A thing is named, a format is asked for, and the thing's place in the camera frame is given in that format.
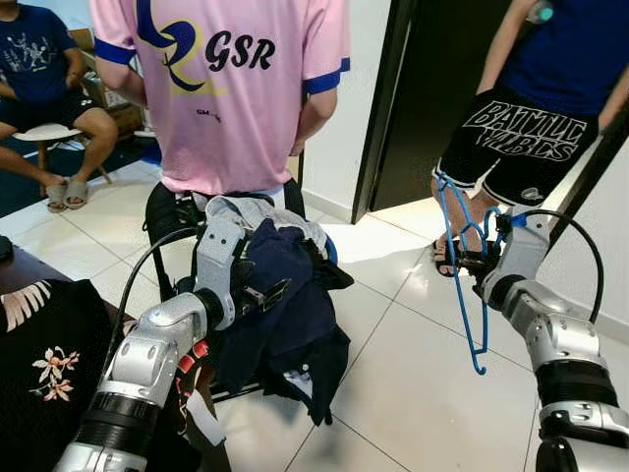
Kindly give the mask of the navy blue shirt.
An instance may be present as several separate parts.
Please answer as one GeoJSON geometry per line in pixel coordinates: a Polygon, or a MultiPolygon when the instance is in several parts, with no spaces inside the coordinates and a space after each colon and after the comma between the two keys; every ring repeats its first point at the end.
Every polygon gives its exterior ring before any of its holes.
{"type": "Polygon", "coordinates": [[[315,426],[332,424],[331,404],[349,368],[350,337],[336,319],[333,289],[355,279],[340,266],[320,265],[310,240],[295,228],[275,229],[270,221],[249,238],[247,277],[263,291],[291,279],[273,310],[238,318],[215,334],[211,359],[216,381],[238,392],[256,381],[265,394],[300,400],[315,426]]]}

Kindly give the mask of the blue plastic hanger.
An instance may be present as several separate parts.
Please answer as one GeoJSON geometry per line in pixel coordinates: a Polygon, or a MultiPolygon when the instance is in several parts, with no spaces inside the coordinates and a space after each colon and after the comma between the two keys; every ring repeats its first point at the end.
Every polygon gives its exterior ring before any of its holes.
{"type": "MultiPolygon", "coordinates": [[[[436,171],[435,180],[436,180],[436,190],[435,190],[435,198],[437,201],[437,206],[440,207],[441,212],[443,212],[443,220],[444,220],[444,235],[446,237],[446,255],[450,257],[450,261],[453,265],[457,266],[460,264],[459,260],[459,249],[455,247],[455,239],[460,240],[460,247],[462,247],[463,251],[468,251],[468,243],[466,237],[468,232],[472,232],[477,235],[478,240],[482,243],[482,257],[488,256],[488,251],[491,247],[493,247],[493,243],[490,242],[488,232],[486,232],[486,224],[489,223],[489,218],[491,216],[500,215],[499,208],[489,208],[486,212],[484,212],[484,217],[482,217],[481,223],[476,223],[473,220],[473,212],[468,207],[467,198],[463,195],[463,190],[459,189],[457,184],[454,184],[453,180],[449,179],[448,175],[445,175],[445,172],[436,171]],[[458,230],[455,230],[455,226],[452,220],[453,211],[450,208],[449,203],[446,201],[449,197],[453,197],[455,199],[455,203],[457,203],[457,208],[459,210],[459,214],[462,215],[464,224],[460,226],[458,230]]],[[[466,342],[469,350],[469,358],[471,358],[471,363],[473,366],[473,370],[477,375],[485,375],[486,366],[481,363],[481,356],[485,355],[489,351],[488,346],[488,315],[489,308],[488,303],[485,301],[481,302],[482,309],[482,324],[481,324],[481,338],[480,340],[476,340],[473,337],[473,328],[472,328],[472,320],[469,318],[468,312],[468,303],[466,301],[466,297],[464,297],[463,284],[462,279],[459,278],[458,274],[454,275],[455,282],[455,296],[458,298],[459,310],[460,310],[460,319],[462,319],[462,324],[464,328],[464,334],[466,334],[466,342]]]]}

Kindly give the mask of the black floral feather shirt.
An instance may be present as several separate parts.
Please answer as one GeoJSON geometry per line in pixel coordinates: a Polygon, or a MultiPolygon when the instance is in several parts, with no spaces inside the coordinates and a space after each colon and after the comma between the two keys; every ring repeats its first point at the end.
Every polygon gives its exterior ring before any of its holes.
{"type": "Polygon", "coordinates": [[[90,280],[0,295],[0,472],[51,472],[97,391],[112,327],[90,280]]]}

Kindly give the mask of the blue cloth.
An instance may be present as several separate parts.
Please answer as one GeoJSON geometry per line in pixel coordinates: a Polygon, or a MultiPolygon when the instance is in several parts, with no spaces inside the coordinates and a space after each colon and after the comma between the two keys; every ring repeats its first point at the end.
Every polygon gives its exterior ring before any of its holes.
{"type": "Polygon", "coordinates": [[[319,248],[320,265],[323,268],[337,268],[338,263],[337,249],[329,235],[324,235],[322,246],[319,248]]]}

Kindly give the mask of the grey white shirt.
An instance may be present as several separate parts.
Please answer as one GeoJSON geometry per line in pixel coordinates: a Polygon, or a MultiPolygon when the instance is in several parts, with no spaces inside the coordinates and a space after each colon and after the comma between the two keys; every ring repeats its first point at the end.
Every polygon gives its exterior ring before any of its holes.
{"type": "Polygon", "coordinates": [[[261,195],[229,197],[217,195],[208,199],[203,208],[205,226],[201,241],[228,244],[232,249],[246,242],[266,221],[275,229],[295,228],[300,240],[310,240],[319,254],[324,232],[322,226],[282,206],[274,206],[261,195]]]}

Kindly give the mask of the black folding chair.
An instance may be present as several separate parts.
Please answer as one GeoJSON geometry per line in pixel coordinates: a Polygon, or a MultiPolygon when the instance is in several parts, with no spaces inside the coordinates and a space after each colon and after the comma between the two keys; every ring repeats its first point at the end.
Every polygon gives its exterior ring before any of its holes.
{"type": "MultiPolygon", "coordinates": [[[[274,195],[267,195],[261,192],[237,192],[225,195],[229,195],[229,197],[261,195],[274,206],[288,208],[288,210],[303,216],[301,212],[293,210],[287,204],[278,203],[274,195]]],[[[174,243],[176,240],[193,239],[196,248],[205,229],[205,204],[212,197],[216,197],[216,195],[197,192],[172,192],[165,185],[157,185],[151,195],[149,195],[147,203],[145,203],[144,232],[151,239],[151,243],[156,244],[157,247],[166,246],[166,244],[174,243]]],[[[237,269],[243,269],[244,275],[247,275],[248,269],[251,269],[251,264],[246,262],[248,242],[249,240],[246,240],[246,243],[244,243],[243,252],[240,255],[243,263],[237,266],[237,269]]],[[[209,328],[206,342],[203,343],[203,348],[200,351],[200,354],[205,356],[205,363],[214,370],[214,361],[211,359],[211,352],[214,349],[212,341],[214,341],[215,334],[221,331],[224,331],[224,329],[209,328]]]]}

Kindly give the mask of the black door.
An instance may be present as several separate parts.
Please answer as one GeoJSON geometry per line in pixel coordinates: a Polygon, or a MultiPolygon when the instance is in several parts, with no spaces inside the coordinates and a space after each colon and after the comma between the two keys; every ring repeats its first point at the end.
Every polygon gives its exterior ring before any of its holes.
{"type": "Polygon", "coordinates": [[[430,179],[480,84],[511,0],[352,0],[385,6],[366,29],[381,34],[372,67],[359,189],[351,220],[430,198],[430,179]]]}

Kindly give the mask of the person in pink shirt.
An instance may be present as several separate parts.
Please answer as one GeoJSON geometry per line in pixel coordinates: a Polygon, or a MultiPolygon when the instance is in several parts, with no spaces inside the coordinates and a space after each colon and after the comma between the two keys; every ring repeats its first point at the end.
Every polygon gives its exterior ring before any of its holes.
{"type": "Polygon", "coordinates": [[[331,120],[349,0],[88,0],[97,71],[148,109],[171,192],[270,192],[331,120]]]}

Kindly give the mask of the person in black printed shorts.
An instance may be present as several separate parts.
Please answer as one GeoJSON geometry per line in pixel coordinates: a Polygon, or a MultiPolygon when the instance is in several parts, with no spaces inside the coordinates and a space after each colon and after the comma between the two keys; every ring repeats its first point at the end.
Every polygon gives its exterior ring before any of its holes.
{"type": "Polygon", "coordinates": [[[626,103],[626,1],[551,0],[553,17],[532,26],[535,1],[511,1],[434,170],[463,190],[475,217],[542,206],[626,103]]]}

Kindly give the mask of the dark carpet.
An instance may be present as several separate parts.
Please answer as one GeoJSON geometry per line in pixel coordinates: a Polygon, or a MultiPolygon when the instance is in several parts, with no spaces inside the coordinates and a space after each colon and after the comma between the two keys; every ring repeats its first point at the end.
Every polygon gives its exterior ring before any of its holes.
{"type": "MultiPolygon", "coordinates": [[[[90,197],[94,200],[98,195],[112,192],[120,186],[160,179],[160,169],[152,162],[143,161],[146,154],[154,154],[158,150],[157,140],[152,138],[135,138],[118,144],[104,167],[113,183],[108,184],[97,171],[89,179],[90,197]]],[[[80,169],[83,161],[82,149],[51,147],[48,153],[49,170],[53,174],[72,175],[80,169]]],[[[13,214],[20,208],[45,204],[46,199],[40,196],[40,185],[35,180],[20,176],[15,172],[0,169],[0,217],[13,214]]]]}

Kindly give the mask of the white round stool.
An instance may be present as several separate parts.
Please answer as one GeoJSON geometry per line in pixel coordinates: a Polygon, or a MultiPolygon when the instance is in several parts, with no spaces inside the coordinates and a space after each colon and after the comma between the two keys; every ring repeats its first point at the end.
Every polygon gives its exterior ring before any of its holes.
{"type": "Polygon", "coordinates": [[[0,146],[0,170],[31,177],[43,186],[45,194],[49,197],[68,198],[71,207],[84,206],[89,197],[88,179],[93,172],[98,171],[108,183],[112,183],[111,177],[103,169],[103,163],[117,144],[118,130],[111,120],[106,120],[106,123],[89,123],[86,118],[83,118],[78,121],[78,125],[86,125],[86,129],[73,129],[59,123],[45,123],[34,129],[18,132],[13,126],[0,123],[0,140],[17,135],[20,140],[38,143],[37,154],[39,154],[40,162],[37,166],[35,163],[28,162],[22,154],[17,154],[13,149],[0,146]],[[77,135],[86,135],[88,138],[86,154],[78,174],[63,177],[45,170],[43,167],[46,160],[45,144],[60,139],[76,138],[77,135]]]}

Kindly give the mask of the seated person in navy tee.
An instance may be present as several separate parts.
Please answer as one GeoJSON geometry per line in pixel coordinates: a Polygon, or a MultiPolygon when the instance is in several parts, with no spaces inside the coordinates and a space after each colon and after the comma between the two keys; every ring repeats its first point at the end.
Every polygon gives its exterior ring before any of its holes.
{"type": "Polygon", "coordinates": [[[111,156],[116,121],[83,90],[86,64],[66,24],[44,6],[0,0],[0,169],[31,177],[46,192],[49,211],[89,202],[88,179],[111,156]],[[28,162],[3,141],[43,123],[86,132],[80,171],[66,177],[28,162]]]}

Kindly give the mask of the black door frame strip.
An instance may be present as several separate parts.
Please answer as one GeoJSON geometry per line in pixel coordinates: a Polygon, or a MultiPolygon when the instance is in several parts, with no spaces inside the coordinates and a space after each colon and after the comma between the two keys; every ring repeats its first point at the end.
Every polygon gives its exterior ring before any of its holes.
{"type": "Polygon", "coordinates": [[[623,148],[628,136],[628,108],[623,107],[612,117],[612,122],[598,142],[593,152],[581,163],[580,172],[576,174],[574,184],[558,203],[555,210],[558,214],[576,219],[578,211],[589,200],[597,183],[609,172],[615,155],[623,148]]]}

